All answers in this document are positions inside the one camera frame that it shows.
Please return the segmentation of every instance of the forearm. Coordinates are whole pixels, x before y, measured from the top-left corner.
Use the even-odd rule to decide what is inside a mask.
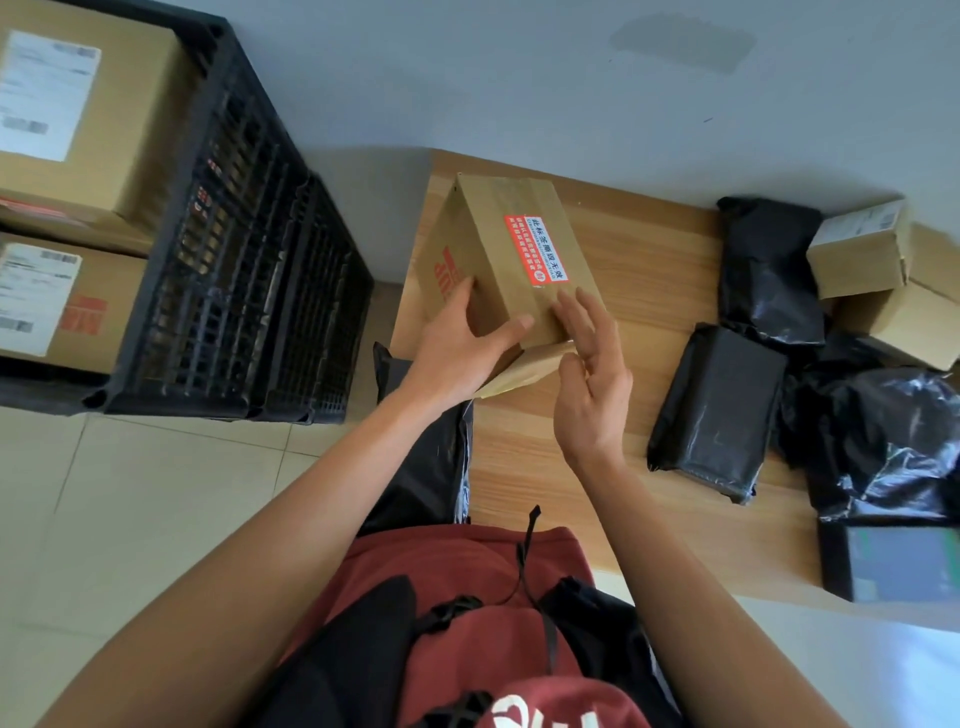
[[[845,725],[669,529],[639,478],[622,464],[577,470],[695,725]]]
[[[233,719],[433,419],[429,402],[402,390],[385,399],[124,627],[41,725],[206,726]]]

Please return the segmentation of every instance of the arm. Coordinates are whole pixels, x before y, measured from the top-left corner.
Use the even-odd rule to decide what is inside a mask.
[[[118,632],[40,722],[208,726],[236,719],[340,566],[410,447],[469,399],[532,324],[467,325],[472,280],[423,331],[403,384],[282,494]]]
[[[561,363],[554,430],[616,555],[664,672],[698,726],[843,726],[667,526],[623,457],[633,378],[616,321],[581,291],[555,306],[577,344]]]

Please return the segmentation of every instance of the black plastic crate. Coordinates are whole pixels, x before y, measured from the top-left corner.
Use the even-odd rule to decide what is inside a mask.
[[[339,423],[347,415],[373,280],[320,180],[303,190],[283,305],[251,419]]]
[[[174,30],[203,71],[112,375],[0,357],[0,404],[68,414],[237,419],[313,176],[225,19],[150,2],[68,0]]]

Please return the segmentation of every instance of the person's left hand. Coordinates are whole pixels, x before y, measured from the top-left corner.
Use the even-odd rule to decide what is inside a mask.
[[[428,401],[434,414],[469,400],[483,386],[503,352],[520,343],[534,324],[521,314],[493,333],[474,336],[467,323],[473,278],[461,281],[444,309],[423,328],[417,355],[400,391]]]

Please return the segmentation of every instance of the tiled floor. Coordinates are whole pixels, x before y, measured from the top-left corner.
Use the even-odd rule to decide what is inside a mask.
[[[346,425],[58,418],[0,408],[0,726],[33,725],[97,649],[372,410],[377,284]]]

